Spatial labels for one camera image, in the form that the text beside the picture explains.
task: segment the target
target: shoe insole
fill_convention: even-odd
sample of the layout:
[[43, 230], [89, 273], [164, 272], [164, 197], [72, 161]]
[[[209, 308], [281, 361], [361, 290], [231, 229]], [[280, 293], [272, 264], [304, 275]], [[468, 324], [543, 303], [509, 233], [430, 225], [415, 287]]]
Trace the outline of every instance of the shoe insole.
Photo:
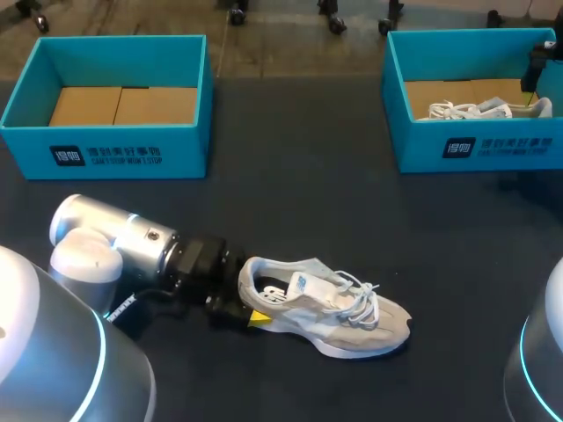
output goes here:
[[289, 284], [274, 277], [257, 277], [254, 286], [262, 299], [271, 303], [285, 302]]

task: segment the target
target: shoe logo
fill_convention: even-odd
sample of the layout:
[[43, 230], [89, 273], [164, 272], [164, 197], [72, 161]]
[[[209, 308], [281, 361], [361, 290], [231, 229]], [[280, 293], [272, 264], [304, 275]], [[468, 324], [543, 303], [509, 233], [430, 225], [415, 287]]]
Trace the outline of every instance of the shoe logo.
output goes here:
[[274, 286], [264, 287], [264, 291], [260, 292], [260, 296], [273, 303], [281, 303], [286, 300], [285, 292]]
[[297, 280], [297, 290], [303, 293], [305, 291], [305, 286], [307, 286], [307, 279], [305, 279], [303, 275], [300, 275], [299, 280]]

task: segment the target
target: dark table surface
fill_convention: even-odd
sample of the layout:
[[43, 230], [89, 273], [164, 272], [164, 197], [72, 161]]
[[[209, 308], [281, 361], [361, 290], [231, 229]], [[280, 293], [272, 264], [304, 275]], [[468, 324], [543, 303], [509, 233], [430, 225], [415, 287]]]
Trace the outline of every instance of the dark table surface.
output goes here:
[[83, 193], [380, 283], [413, 335], [396, 356], [352, 362], [211, 331], [199, 310], [160, 318], [139, 341], [157, 422], [508, 420], [505, 361], [563, 256], [563, 173], [399, 175], [375, 78], [221, 81], [212, 144], [205, 180], [158, 182], [26, 182], [0, 149], [0, 244], [46, 267], [51, 217]]

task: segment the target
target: shoe sole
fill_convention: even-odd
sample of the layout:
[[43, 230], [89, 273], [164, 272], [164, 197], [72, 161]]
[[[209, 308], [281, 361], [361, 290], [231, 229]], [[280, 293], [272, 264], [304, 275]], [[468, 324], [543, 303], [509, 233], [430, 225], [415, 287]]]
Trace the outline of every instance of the shoe sole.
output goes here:
[[297, 336], [309, 340], [315, 347], [317, 347], [317, 350], [319, 352], [324, 354], [324, 356], [328, 356], [330, 358], [335, 358], [335, 359], [374, 358], [377, 356], [381, 356], [393, 352], [398, 347], [403, 345], [403, 343], [400, 343], [396, 346], [383, 347], [377, 350], [345, 350], [345, 349], [339, 349], [338, 347], [330, 346], [320, 338], [311, 335], [309, 332], [301, 330], [300, 328], [295, 327], [294, 325], [285, 324], [280, 321], [273, 321], [270, 324], [259, 325], [256, 328], [260, 328], [261, 330], [270, 331], [270, 332], [296, 334]]

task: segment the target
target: shoelace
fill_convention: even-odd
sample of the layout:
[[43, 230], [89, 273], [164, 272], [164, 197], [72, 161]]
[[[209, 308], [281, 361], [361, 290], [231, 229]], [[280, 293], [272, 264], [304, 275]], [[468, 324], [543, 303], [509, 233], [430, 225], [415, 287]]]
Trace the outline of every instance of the shoelace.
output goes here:
[[475, 119], [475, 114], [471, 112], [472, 108], [477, 108], [474, 104], [453, 105], [448, 100], [445, 103], [434, 103], [428, 108], [428, 117], [430, 119]]
[[335, 271], [342, 278], [342, 286], [338, 287], [341, 293], [349, 291], [349, 289], [357, 285], [358, 292], [353, 292], [355, 296], [354, 302], [345, 309], [324, 309], [323, 313], [332, 314], [337, 317], [346, 318], [351, 325], [361, 325], [366, 328], [373, 328], [377, 324], [377, 318], [373, 321], [366, 322], [364, 319], [373, 316], [377, 306], [377, 295], [374, 290], [379, 287], [370, 283], [362, 283], [355, 276], [345, 271]]

